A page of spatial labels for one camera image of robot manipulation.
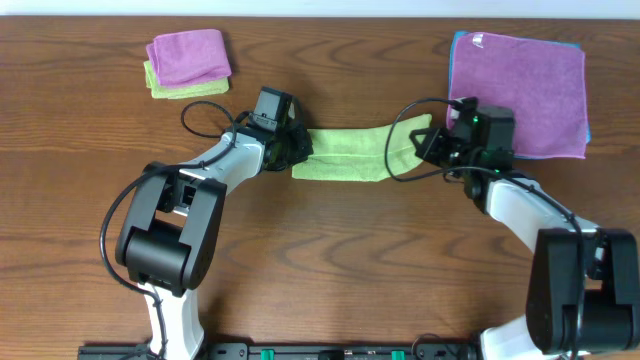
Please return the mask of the green microfiber cloth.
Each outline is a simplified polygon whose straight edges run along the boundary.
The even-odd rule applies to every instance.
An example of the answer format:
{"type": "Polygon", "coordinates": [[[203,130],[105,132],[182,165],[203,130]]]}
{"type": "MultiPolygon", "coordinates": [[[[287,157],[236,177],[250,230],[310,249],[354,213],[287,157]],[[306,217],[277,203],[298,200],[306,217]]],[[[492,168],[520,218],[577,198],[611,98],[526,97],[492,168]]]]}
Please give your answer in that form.
{"type": "Polygon", "coordinates": [[[409,139],[413,130],[428,128],[432,116],[422,114],[368,129],[311,129],[313,154],[292,168],[298,180],[379,182],[401,175],[422,161],[409,139]]]}

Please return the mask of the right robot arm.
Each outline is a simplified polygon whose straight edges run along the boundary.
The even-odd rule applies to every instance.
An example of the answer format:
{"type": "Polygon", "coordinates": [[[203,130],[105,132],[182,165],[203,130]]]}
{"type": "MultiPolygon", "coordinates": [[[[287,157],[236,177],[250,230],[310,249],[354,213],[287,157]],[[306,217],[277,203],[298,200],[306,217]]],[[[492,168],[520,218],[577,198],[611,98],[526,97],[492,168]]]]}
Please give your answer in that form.
{"type": "Polygon", "coordinates": [[[474,97],[449,101],[452,128],[409,134],[418,158],[533,253],[523,316],[481,332],[480,359],[580,359],[639,346],[639,260],[627,230],[587,221],[514,169],[518,122],[474,97]]]}

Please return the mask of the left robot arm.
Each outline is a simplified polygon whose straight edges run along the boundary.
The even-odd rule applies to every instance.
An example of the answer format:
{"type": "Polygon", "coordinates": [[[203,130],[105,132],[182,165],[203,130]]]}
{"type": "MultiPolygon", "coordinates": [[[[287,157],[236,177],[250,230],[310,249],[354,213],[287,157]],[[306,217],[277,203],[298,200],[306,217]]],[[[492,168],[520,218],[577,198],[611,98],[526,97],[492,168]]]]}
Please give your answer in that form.
{"type": "Polygon", "coordinates": [[[197,289],[214,257],[227,196],[313,152],[299,102],[286,92],[264,87],[254,109],[227,118],[213,147],[186,162],[149,163],[107,212],[132,199],[115,246],[115,261],[128,276],[115,279],[145,298],[148,359],[193,359],[201,351],[197,289]]]}

